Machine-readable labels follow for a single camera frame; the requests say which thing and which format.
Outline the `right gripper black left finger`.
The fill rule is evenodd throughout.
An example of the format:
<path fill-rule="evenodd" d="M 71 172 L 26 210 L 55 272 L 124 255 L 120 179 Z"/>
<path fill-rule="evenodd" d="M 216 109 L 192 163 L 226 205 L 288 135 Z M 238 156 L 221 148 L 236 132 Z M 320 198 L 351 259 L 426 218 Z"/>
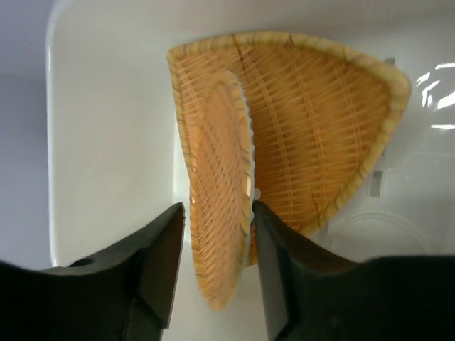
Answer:
<path fill-rule="evenodd" d="M 46 270 L 47 340 L 161 340 L 183 248 L 185 209 L 170 206 L 121 241 Z"/>

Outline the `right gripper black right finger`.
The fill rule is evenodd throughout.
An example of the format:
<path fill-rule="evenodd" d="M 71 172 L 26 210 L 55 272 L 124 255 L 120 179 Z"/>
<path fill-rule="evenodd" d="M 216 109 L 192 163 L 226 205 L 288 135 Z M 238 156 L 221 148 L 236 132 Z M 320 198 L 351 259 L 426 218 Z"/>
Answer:
<path fill-rule="evenodd" d="M 341 340 L 340 313 L 323 283 L 354 267 L 294 231 L 265 203 L 253 205 L 262 302 L 270 340 Z"/>

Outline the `round orange woven plate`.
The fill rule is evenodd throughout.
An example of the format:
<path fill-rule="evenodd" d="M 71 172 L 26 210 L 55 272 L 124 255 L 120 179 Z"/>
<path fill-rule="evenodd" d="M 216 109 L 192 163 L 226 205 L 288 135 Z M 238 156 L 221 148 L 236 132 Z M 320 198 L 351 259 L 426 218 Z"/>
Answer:
<path fill-rule="evenodd" d="M 189 170 L 193 264 L 213 310 L 231 301 L 247 265 L 255 200 L 255 146 L 245 91 L 230 71 L 204 89 Z"/>

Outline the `fan-shaped woven bamboo plate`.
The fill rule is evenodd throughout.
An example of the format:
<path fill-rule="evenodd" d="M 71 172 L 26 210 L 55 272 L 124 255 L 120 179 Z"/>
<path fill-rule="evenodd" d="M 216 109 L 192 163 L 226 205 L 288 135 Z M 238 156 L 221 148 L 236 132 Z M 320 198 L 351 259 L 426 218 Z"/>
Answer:
<path fill-rule="evenodd" d="M 363 184 L 412 91 L 396 67 L 303 33 L 225 34 L 176 46 L 167 60 L 185 162 L 207 83 L 233 72 L 250 109 L 262 201 L 305 236 Z"/>

